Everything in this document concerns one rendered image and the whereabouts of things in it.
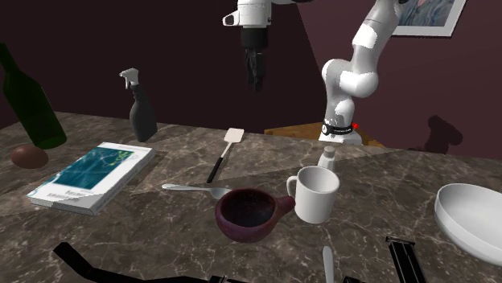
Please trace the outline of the brown egg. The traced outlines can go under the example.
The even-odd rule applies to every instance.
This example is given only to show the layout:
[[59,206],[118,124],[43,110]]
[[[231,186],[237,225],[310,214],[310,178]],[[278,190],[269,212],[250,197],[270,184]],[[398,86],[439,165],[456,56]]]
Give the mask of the brown egg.
[[36,146],[24,145],[15,148],[10,154],[11,161],[24,169],[38,169],[48,163],[48,155]]

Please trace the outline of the white framed wall picture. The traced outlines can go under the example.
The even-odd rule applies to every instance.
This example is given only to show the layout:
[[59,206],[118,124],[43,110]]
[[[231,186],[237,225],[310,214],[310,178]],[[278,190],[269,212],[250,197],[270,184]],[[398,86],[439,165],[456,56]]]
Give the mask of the white framed wall picture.
[[467,0],[408,0],[394,36],[450,38]]

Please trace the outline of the white book with teal cover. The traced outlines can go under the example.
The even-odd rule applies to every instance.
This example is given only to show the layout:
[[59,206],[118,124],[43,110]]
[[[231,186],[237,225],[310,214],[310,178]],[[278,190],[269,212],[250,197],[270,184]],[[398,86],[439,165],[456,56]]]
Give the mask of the white book with teal cover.
[[103,142],[27,198],[37,206],[97,215],[154,156],[152,148]]

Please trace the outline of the brown wooden robot stand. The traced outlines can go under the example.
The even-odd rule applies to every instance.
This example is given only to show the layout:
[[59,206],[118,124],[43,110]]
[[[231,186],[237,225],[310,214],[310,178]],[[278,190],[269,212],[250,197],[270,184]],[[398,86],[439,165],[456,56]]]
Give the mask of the brown wooden robot stand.
[[[265,129],[264,134],[283,136],[283,137],[297,137],[304,139],[318,139],[320,135],[321,126],[322,126],[321,122],[303,124],[303,125],[292,125],[280,128]],[[362,144],[364,146],[377,146],[385,148],[385,146],[379,143],[376,139],[364,133],[359,128],[358,124],[356,124],[355,131],[362,137]]]

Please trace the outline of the white bowl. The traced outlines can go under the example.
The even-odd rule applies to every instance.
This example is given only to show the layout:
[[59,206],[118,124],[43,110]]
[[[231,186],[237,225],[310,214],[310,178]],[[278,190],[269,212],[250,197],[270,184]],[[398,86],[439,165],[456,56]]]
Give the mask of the white bowl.
[[437,192],[434,218],[463,251],[502,267],[502,193],[466,183],[447,184]]

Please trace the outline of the black rectangular device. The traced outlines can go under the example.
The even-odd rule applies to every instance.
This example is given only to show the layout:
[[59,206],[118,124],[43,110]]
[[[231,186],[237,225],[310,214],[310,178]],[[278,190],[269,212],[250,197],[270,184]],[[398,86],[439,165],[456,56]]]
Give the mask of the black rectangular device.
[[414,242],[387,236],[385,238],[401,283],[428,283],[415,255]]

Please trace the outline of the white mug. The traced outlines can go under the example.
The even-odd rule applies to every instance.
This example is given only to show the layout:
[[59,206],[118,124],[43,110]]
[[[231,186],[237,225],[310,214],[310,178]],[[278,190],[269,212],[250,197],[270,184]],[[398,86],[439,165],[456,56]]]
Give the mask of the white mug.
[[328,220],[339,185],[338,176],[321,166],[303,167],[286,180],[287,193],[295,201],[296,215],[309,224]]

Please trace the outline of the silver knife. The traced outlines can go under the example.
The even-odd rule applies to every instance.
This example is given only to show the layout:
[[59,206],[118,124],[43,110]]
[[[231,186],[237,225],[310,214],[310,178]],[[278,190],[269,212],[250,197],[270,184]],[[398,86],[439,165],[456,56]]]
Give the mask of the silver knife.
[[323,247],[323,267],[326,283],[335,283],[333,253],[330,247]]

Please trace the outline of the dark grey spray bottle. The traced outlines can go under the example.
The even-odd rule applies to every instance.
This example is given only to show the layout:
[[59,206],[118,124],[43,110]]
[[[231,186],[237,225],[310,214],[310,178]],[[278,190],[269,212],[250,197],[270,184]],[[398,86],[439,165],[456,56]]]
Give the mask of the dark grey spray bottle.
[[119,73],[125,79],[125,88],[130,88],[134,95],[134,104],[130,110],[130,123],[139,142],[146,142],[158,132],[154,108],[139,83],[139,70],[129,68]]

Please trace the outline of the white salt shaker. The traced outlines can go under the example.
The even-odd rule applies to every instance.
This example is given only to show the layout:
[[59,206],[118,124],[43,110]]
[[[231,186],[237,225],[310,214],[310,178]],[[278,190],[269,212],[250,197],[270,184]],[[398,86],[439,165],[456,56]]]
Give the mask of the white salt shaker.
[[322,155],[319,157],[318,166],[335,171],[335,148],[325,146]]

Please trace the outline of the silver spoon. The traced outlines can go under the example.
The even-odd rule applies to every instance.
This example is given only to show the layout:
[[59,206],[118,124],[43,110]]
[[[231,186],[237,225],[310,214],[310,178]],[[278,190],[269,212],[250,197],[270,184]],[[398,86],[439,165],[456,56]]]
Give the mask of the silver spoon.
[[171,190],[171,191],[206,191],[206,192],[210,193],[214,199],[221,199],[224,195],[226,195],[227,193],[229,193],[231,191],[231,189],[228,189],[228,188],[190,187],[190,186],[182,186],[182,185],[177,185],[177,184],[172,184],[172,183],[165,183],[161,186],[161,188],[164,190]]

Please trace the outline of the dark green wine bottle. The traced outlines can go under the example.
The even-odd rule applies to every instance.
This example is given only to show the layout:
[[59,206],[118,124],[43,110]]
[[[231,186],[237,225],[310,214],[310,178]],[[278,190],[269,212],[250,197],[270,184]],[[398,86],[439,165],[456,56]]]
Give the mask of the dark green wine bottle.
[[63,145],[67,136],[43,88],[19,69],[4,43],[0,43],[0,64],[5,72],[4,96],[32,143],[43,150]]

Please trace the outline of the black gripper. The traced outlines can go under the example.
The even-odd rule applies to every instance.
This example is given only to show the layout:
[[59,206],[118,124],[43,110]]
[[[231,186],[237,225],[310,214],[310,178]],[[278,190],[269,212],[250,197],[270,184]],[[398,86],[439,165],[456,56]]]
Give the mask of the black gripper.
[[248,83],[260,92],[265,77],[265,58],[260,51],[268,47],[268,28],[242,28],[241,46],[245,48]]

